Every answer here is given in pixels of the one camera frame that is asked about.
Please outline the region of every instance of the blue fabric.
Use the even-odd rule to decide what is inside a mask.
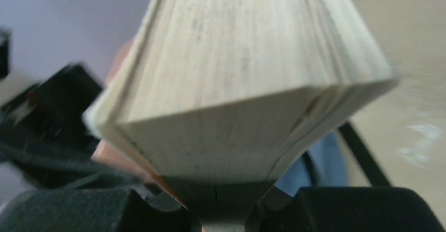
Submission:
[[[347,170],[334,133],[328,134],[308,151],[319,173],[323,186],[347,186]],[[311,186],[310,177],[302,158],[299,158],[280,177],[275,186],[290,196],[301,187]]]

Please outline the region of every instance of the beige table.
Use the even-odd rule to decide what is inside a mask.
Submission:
[[[446,0],[354,0],[403,76],[353,123],[395,186],[415,190],[446,225]],[[352,185],[366,185],[347,157]]]

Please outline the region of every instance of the blue object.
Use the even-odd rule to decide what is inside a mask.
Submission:
[[[347,170],[334,133],[317,141],[308,151],[318,172],[322,186],[347,186]],[[280,177],[275,186],[290,196],[301,187],[311,186],[310,177],[302,158],[299,158]]]

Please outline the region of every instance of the wooden surface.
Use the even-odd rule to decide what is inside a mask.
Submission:
[[[353,2],[403,76],[353,123],[393,184],[416,191],[446,226],[446,0]],[[350,184],[366,185],[348,161]]]
[[[350,0],[152,0],[86,120],[213,228],[395,84]]]

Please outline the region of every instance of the gray wall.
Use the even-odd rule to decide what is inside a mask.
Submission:
[[[0,103],[68,62],[85,60],[99,80],[131,38],[149,0],[0,0],[0,25],[13,29],[12,73]]]

